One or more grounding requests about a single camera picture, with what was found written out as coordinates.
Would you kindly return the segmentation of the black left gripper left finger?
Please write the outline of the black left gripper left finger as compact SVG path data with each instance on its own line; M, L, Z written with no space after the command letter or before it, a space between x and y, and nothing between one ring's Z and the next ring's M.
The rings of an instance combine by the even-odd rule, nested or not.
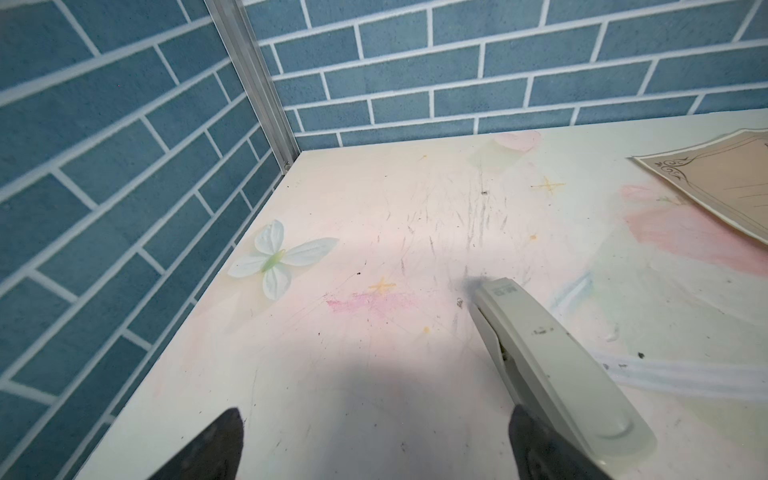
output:
M244 424L236 407L225 410L183 449L168 460L151 480L233 480L244 448Z

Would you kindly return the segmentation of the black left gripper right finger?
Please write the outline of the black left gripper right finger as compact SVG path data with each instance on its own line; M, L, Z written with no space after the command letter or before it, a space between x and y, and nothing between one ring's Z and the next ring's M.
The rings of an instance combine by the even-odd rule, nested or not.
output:
M515 406L508 435L520 479L611 479L565 437L523 405Z

